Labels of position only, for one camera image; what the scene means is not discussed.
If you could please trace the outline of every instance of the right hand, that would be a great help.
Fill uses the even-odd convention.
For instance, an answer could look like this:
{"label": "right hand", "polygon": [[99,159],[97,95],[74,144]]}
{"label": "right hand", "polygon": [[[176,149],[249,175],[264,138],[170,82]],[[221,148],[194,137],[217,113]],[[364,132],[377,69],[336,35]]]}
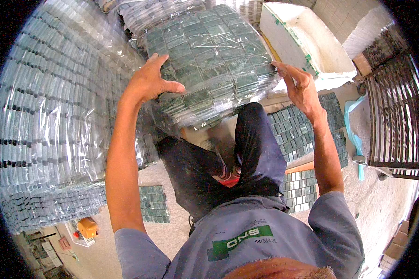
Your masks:
{"label": "right hand", "polygon": [[311,74],[277,61],[273,61],[272,65],[278,68],[278,74],[284,79],[290,100],[312,123],[315,118],[325,113]]}

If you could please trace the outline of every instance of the concrete floor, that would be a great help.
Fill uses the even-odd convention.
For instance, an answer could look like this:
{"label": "concrete floor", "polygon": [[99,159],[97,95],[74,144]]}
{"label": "concrete floor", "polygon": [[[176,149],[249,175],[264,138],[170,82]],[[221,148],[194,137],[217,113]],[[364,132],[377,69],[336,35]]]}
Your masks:
{"label": "concrete floor", "polygon": [[[345,85],[340,88],[321,92],[334,91],[344,108],[347,100],[356,100],[359,96],[354,85]],[[351,128],[362,138],[364,154],[369,152],[369,103],[364,101],[351,113]],[[187,140],[198,144],[208,137],[215,138],[220,146],[221,153],[228,165],[232,164],[229,155],[234,146],[234,127],[236,118],[225,121],[222,125],[207,132],[198,131],[187,133]],[[362,234],[365,249],[366,262],[363,266],[363,275],[369,273],[378,263],[380,255],[386,244],[397,229],[399,222],[406,216],[412,200],[417,181],[407,179],[389,178],[379,181],[378,172],[374,169],[365,168],[365,181],[358,180],[358,167],[351,160],[355,154],[355,148],[348,140],[349,164],[342,169],[345,181],[345,197],[351,213],[359,213],[357,224]],[[145,223],[148,235],[154,243],[170,258],[181,248],[188,238],[189,225],[188,213],[175,202],[175,195],[164,165],[159,162],[140,171],[139,180],[141,186],[163,185],[167,206],[171,211],[170,224]],[[307,223],[309,211],[293,214],[297,219]],[[69,271],[79,279],[91,278],[121,278],[121,268],[116,255],[112,228],[110,226],[107,207],[103,207],[99,215],[93,216],[100,228],[96,243],[90,248],[76,245],[69,239],[73,251],[78,255],[79,261],[69,255],[60,254]],[[67,230],[63,224],[57,226],[61,234],[66,235]],[[45,234],[54,231],[53,227],[45,228]],[[50,237],[56,251],[61,251],[57,240],[58,236]]]}

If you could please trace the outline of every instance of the person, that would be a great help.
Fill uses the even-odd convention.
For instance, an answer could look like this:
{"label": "person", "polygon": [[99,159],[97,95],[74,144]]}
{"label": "person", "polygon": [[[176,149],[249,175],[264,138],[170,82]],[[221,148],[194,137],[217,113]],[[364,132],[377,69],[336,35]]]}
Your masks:
{"label": "person", "polygon": [[172,137],[159,143],[177,203],[194,218],[195,231],[172,261],[155,246],[140,210],[135,123],[143,102],[165,91],[184,92],[182,84],[161,78],[160,67],[167,59],[155,53],[135,72],[118,103],[108,151],[107,203],[123,277],[357,278],[363,244],[343,195],[327,113],[312,76],[278,62],[272,64],[284,78],[291,101],[314,128],[320,197],[308,217],[312,229],[285,213],[278,187],[286,162],[263,108],[250,103],[238,115],[235,156],[240,179],[232,188],[212,177],[227,172],[215,153]]}

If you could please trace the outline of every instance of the hand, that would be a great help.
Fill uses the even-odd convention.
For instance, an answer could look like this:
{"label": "hand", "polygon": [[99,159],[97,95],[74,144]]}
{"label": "hand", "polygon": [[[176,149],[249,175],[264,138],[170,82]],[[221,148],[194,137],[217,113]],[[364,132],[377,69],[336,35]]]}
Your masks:
{"label": "hand", "polygon": [[124,102],[145,103],[166,91],[184,92],[185,88],[181,83],[161,78],[160,68],[168,58],[167,54],[152,54],[146,64],[134,73],[121,99]]}
{"label": "hand", "polygon": [[324,114],[325,110],[318,99],[314,78],[311,74],[277,61],[273,61],[272,65],[278,68],[278,74],[284,79],[291,101],[305,113],[312,123],[315,118]]}

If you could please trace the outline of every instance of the shirt sleeve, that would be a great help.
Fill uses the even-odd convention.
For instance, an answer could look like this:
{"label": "shirt sleeve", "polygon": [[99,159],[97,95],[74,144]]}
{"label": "shirt sleeve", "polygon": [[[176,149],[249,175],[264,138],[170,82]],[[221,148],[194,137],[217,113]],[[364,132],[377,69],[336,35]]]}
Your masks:
{"label": "shirt sleeve", "polygon": [[136,229],[117,230],[115,245],[124,279],[162,278],[171,263],[147,234]]}
{"label": "shirt sleeve", "polygon": [[337,278],[357,278],[365,259],[363,243],[343,193],[332,191],[318,198],[308,222],[323,243],[326,265]]}

